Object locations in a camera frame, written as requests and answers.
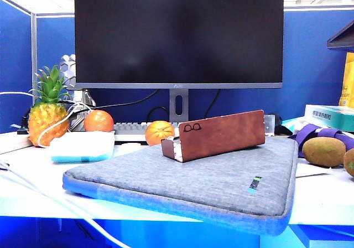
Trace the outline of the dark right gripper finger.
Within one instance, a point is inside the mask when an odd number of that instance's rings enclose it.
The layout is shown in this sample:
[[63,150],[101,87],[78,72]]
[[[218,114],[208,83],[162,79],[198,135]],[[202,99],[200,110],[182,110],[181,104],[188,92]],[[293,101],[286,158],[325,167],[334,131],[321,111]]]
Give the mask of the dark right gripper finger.
[[353,21],[340,29],[329,40],[353,40]]

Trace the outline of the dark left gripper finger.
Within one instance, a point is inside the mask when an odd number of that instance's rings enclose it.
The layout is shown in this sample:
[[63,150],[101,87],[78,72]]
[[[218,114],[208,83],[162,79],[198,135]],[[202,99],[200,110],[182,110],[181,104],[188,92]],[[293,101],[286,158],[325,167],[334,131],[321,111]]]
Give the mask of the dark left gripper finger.
[[339,30],[327,41],[328,49],[353,49],[353,23]]

